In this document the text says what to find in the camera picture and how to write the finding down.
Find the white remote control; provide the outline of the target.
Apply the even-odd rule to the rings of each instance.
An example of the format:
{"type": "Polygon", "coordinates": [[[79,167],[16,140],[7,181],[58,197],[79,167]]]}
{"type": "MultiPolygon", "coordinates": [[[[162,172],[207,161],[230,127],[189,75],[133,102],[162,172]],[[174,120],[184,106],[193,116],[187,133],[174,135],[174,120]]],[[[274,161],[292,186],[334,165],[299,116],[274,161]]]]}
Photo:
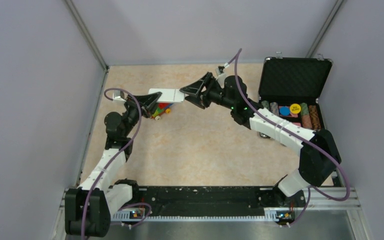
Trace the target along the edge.
{"type": "Polygon", "coordinates": [[[161,95],[158,98],[158,103],[174,104],[181,103],[185,100],[186,95],[175,88],[151,88],[148,90],[148,94],[154,94],[160,92],[161,95]]]}

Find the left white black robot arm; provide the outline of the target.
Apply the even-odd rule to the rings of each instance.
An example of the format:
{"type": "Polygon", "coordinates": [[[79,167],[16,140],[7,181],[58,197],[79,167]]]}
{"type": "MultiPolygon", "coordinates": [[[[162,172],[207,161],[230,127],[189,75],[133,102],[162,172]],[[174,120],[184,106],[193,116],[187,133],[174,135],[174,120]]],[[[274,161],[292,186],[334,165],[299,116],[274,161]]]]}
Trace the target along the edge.
{"type": "Polygon", "coordinates": [[[140,193],[133,181],[113,183],[117,172],[128,161],[133,142],[139,133],[142,118],[150,118],[158,107],[162,92],[133,95],[121,88],[108,88],[104,97],[122,103],[125,112],[112,111],[105,116],[106,140],[98,164],[76,188],[67,190],[64,197],[64,223],[68,235],[104,237],[113,215],[123,205],[134,207],[140,193]]]}

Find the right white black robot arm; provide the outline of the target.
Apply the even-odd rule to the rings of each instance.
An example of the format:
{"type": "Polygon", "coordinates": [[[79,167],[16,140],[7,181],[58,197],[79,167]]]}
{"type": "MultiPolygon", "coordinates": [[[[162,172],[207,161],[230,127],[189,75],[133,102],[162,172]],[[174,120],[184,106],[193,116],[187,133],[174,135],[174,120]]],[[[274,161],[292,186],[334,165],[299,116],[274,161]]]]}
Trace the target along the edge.
{"type": "Polygon", "coordinates": [[[340,168],[341,158],[332,134],[325,129],[315,131],[281,118],[252,101],[247,86],[237,75],[225,78],[224,86],[207,72],[196,82],[180,88],[185,100],[201,109],[212,103],[230,109],[233,120],[250,130],[265,134],[293,149],[299,156],[299,166],[274,186],[273,200],[287,206],[294,194],[307,187],[319,187],[340,168]]]}

